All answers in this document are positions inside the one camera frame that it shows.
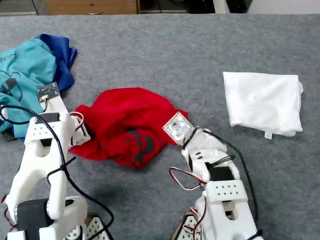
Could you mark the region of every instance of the gray carpet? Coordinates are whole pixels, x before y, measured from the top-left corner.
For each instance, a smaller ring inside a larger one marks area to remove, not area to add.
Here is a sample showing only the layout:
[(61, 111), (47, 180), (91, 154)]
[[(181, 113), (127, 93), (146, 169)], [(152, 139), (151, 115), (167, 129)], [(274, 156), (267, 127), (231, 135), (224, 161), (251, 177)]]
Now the gray carpet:
[[(106, 89), (139, 86), (167, 97), (192, 123), (242, 151), (266, 240), (320, 239), (320, 15), (29, 16), (0, 23), (0, 51), (40, 33), (71, 39), (79, 54), (75, 85), (64, 97), (69, 111), (91, 105)], [(261, 131), (231, 128), (223, 71), (298, 74), (303, 132), (267, 140)], [(170, 166), (187, 169), (180, 150), (170, 145), (138, 170), (79, 157), (69, 171), (113, 210), (116, 240), (167, 240), (201, 194), (183, 191), (169, 177)], [(18, 141), (0, 140), (0, 196), (9, 191), (23, 151)], [(235, 163), (248, 187), (239, 159)], [(47, 196), (45, 181), (37, 187), (33, 197)], [(68, 193), (76, 194), (71, 187)], [(108, 221), (94, 204), (89, 210)], [(8, 230), (2, 219), (2, 239)]]

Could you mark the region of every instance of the wooden cabinet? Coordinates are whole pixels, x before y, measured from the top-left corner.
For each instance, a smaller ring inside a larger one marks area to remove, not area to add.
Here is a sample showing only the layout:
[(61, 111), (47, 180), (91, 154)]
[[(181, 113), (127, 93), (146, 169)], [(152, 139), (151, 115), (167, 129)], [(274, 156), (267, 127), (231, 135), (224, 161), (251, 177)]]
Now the wooden cabinet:
[(137, 14), (137, 0), (46, 0), (51, 15)]

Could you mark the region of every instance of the teal shirt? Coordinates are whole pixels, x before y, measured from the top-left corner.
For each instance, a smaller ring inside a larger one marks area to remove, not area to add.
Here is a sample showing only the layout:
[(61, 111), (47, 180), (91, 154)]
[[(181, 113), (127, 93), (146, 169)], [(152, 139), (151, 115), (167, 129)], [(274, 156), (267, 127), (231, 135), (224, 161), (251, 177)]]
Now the teal shirt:
[[(18, 105), (42, 113), (36, 90), (53, 81), (56, 58), (40, 39), (33, 38), (0, 53), (0, 105)], [(32, 117), (19, 109), (7, 109), (8, 118), (24, 122)], [(12, 125), (0, 121), (0, 132), (8, 128), (14, 135), (25, 137), (29, 124)]]

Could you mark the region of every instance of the folded white towel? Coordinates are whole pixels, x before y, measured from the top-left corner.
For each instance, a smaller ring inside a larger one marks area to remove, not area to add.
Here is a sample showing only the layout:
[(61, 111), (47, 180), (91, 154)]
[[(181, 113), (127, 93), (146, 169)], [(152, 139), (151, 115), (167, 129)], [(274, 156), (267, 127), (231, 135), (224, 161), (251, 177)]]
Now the folded white towel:
[(302, 132), (303, 87), (297, 75), (224, 72), (224, 91), (231, 127), (241, 125), (292, 137)]

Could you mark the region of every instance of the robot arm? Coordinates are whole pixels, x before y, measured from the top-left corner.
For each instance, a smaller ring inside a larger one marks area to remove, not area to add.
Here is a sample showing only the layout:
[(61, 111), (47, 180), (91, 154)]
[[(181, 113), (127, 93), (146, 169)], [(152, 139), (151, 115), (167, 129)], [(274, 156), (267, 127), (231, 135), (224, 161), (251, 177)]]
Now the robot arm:
[(206, 183), (201, 197), (172, 240), (263, 240), (257, 233), (235, 156), (208, 129), (177, 113), (163, 128), (178, 144), (190, 172)]
[[(39, 100), (46, 108), (41, 114), (57, 135), (62, 153), (67, 159), (68, 149), (73, 144), (82, 144), (90, 139), (81, 119), (70, 115), (54, 82), (37, 91)], [(84, 224), (87, 202), (80, 196), (67, 197), (67, 178), (63, 171), (48, 177), (49, 198), (28, 200), (37, 182), (63, 164), (57, 141), (40, 119), (32, 117), (25, 137), (25, 151), (15, 175), (10, 193), (4, 203), (17, 231), (9, 232), (8, 240), (62, 240), (76, 226)]]

